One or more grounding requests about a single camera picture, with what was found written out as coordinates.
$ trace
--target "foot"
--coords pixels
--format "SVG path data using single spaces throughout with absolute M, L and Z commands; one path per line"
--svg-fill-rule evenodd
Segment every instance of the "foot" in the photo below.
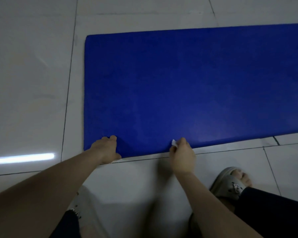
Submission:
M 231 175 L 239 179 L 246 187 L 253 187 L 251 179 L 248 177 L 247 173 L 243 173 L 240 169 L 235 169 L 231 172 Z M 219 197 L 219 200 L 225 205 L 231 212 L 235 211 L 235 206 L 232 202 L 224 197 Z

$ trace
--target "pant leg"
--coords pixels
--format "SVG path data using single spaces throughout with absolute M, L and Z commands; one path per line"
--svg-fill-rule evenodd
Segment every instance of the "pant leg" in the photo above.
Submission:
M 235 212 L 264 238 L 298 236 L 298 202 L 247 187 Z
M 81 238 L 78 217 L 74 211 L 65 212 L 61 221 L 50 235 L 50 238 Z

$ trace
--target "slipper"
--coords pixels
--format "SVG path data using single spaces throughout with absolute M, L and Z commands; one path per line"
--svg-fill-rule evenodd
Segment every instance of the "slipper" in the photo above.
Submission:
M 239 199 L 246 186 L 242 183 L 242 181 L 231 175 L 233 170 L 236 169 L 241 170 L 238 167 L 228 167 L 217 176 L 210 188 L 210 191 L 214 194 L 214 196 L 225 197 L 231 200 Z

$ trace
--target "hand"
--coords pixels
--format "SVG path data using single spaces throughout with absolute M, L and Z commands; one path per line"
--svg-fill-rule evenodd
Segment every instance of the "hand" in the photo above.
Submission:
M 109 164 L 114 160 L 120 160 L 120 154 L 116 153 L 116 140 L 117 137 L 115 135 L 110 136 L 110 138 L 102 137 L 102 139 L 96 140 L 89 150 L 97 153 L 101 164 Z
M 170 148 L 171 167 L 175 174 L 193 173 L 195 167 L 195 153 L 185 138 L 181 138 L 178 147 Z

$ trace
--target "right hand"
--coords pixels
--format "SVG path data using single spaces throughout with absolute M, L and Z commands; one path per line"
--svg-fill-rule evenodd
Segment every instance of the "right hand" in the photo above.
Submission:
M 170 148 L 171 167 L 175 174 L 193 173 L 195 167 L 195 153 L 185 138 L 178 142 L 178 148 Z

